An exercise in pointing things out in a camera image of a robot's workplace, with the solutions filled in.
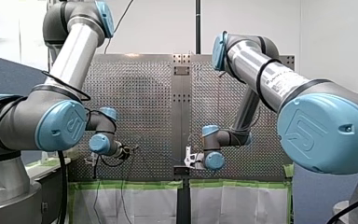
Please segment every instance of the perforated metal panel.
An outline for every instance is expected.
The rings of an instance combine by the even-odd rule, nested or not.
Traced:
[[[98,55],[89,69],[83,90],[92,100],[86,106],[112,106],[118,112],[117,140],[140,146],[134,162],[124,163],[124,176],[131,171],[130,179],[172,179],[172,160],[167,159],[172,156],[171,73],[171,57],[162,55]],[[76,148],[79,159],[70,166],[72,181],[92,177],[92,167],[84,162],[90,155],[91,136],[87,133]],[[121,179],[122,168],[100,165],[97,176]]]
[[[213,70],[210,56],[195,56],[192,64],[192,121],[191,132],[199,133],[203,126],[217,124],[229,128],[247,88],[235,78]],[[281,61],[294,66],[293,56]],[[260,119],[252,128],[253,143],[248,147],[223,147],[225,167],[217,172],[191,172],[194,178],[235,178],[254,180],[283,180],[282,165],[290,163],[276,134],[276,115],[260,104]],[[192,138],[195,151],[202,152],[199,138]]]
[[[294,66],[292,56],[281,60]],[[219,78],[210,61],[211,56],[192,55],[188,64],[190,74],[177,76],[173,55],[94,58],[83,88],[92,97],[86,106],[114,107],[118,112],[117,140],[132,147],[140,146],[133,162],[126,161],[123,169],[100,165],[98,177],[121,179],[124,171],[124,176],[130,173],[132,180],[171,180],[173,166],[178,164],[176,160],[183,159],[191,133],[193,149],[201,151],[201,141],[196,135],[202,126],[232,125],[246,86],[228,75]],[[248,147],[225,147],[227,165],[214,178],[284,179],[282,166],[291,161],[279,143],[276,116],[264,106],[260,113],[260,120],[252,129],[254,142]],[[91,180],[92,167],[84,162],[90,155],[91,136],[92,133],[87,133],[76,147],[78,159],[70,165],[71,181]],[[208,172],[192,172],[193,178],[210,176]]]

